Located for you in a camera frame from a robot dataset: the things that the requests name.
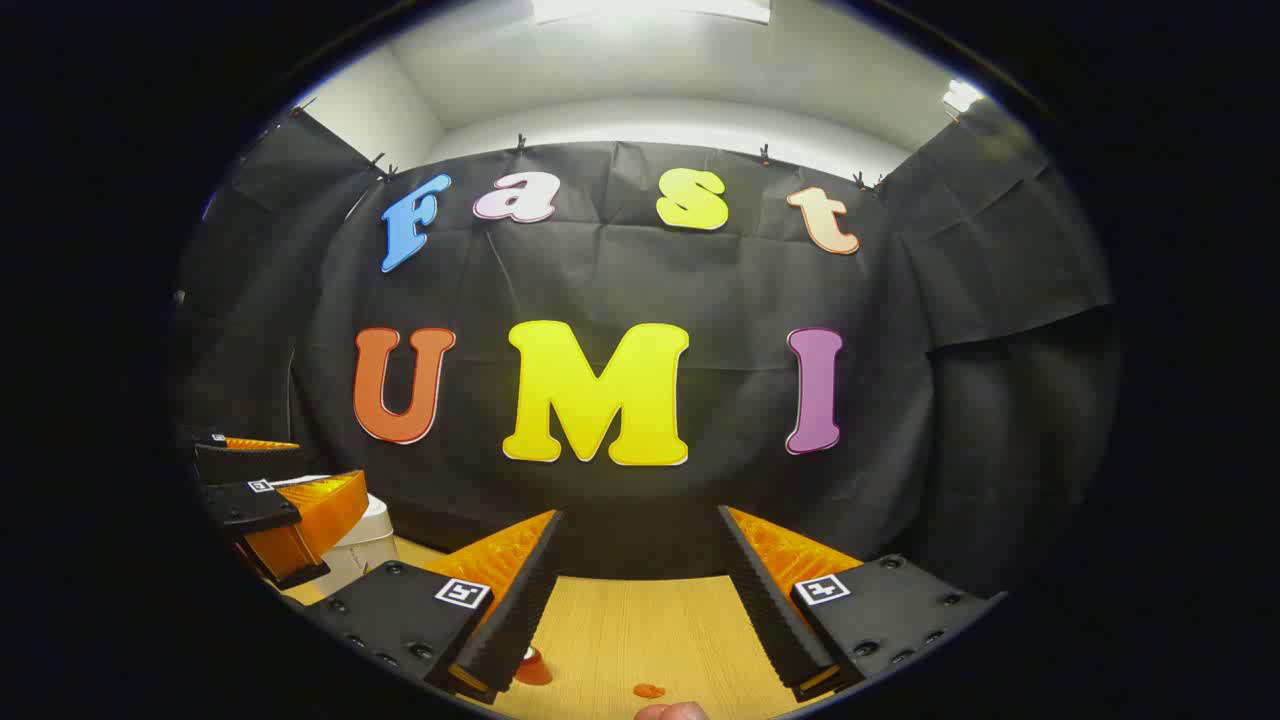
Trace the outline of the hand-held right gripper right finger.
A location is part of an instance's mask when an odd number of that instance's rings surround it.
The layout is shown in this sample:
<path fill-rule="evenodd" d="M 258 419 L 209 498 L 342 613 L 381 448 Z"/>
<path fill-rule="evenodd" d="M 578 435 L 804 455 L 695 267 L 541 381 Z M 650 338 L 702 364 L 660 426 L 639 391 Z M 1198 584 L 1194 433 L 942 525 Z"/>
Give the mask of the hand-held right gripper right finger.
<path fill-rule="evenodd" d="M 799 702 L 924 659 L 1006 598 L 963 591 L 901 553 L 860 560 L 739 509 L 717 512 L 727 574 Z"/>

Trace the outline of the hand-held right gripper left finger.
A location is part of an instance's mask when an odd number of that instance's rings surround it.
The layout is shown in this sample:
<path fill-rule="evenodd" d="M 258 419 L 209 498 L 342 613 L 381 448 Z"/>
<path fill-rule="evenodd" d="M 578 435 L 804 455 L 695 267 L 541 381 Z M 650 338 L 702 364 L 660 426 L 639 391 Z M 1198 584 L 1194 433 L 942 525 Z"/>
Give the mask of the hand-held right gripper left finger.
<path fill-rule="evenodd" d="M 550 510 L 416 568 L 387 561 L 303 607 L 339 644 L 413 685 L 485 705 L 509 689 L 559 570 Z"/>

